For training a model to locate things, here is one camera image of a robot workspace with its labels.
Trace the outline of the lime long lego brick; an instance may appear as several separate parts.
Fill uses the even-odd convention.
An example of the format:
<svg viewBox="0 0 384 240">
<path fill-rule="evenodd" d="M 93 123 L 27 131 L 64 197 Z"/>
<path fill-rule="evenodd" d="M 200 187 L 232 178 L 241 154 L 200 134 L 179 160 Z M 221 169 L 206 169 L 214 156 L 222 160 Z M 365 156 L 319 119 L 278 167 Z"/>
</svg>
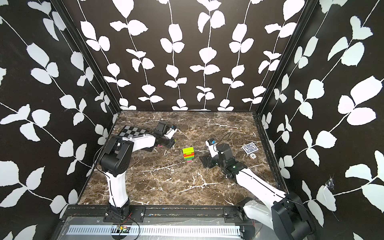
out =
<svg viewBox="0 0 384 240">
<path fill-rule="evenodd" d="M 183 155 L 193 155 L 194 154 L 194 148 L 193 147 L 189 147 L 189 148 L 184 148 L 183 149 Z"/>
</svg>

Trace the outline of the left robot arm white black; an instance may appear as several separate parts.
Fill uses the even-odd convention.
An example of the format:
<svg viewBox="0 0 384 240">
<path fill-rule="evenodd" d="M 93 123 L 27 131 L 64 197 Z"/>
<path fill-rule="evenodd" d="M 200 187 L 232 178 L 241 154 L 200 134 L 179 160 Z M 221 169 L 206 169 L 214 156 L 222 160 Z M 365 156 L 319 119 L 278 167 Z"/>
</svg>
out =
<svg viewBox="0 0 384 240">
<path fill-rule="evenodd" d="M 100 154 L 99 164 L 108 181 L 111 210 L 122 212 L 129 206 L 125 176 L 132 153 L 139 150 L 151 152 L 158 146 L 170 149 L 175 144 L 177 130 L 175 125 L 165 122 L 158 122 L 153 131 L 126 125 L 108 140 Z"/>
</svg>

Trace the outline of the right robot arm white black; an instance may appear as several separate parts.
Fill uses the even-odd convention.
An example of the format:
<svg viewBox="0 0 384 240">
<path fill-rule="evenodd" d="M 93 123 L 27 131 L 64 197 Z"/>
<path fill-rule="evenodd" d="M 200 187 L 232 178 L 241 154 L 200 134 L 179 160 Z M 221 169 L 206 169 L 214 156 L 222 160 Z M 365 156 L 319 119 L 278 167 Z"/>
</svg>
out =
<svg viewBox="0 0 384 240">
<path fill-rule="evenodd" d="M 316 232 L 311 212 L 295 193 L 287 194 L 268 184 L 237 161 L 229 144 L 218 144 L 214 139 L 206 141 L 209 154 L 202 156 L 205 168 L 219 167 L 225 177 L 251 192 L 262 202 L 251 200 L 244 204 L 247 218 L 272 229 L 280 240 L 303 240 Z"/>
</svg>

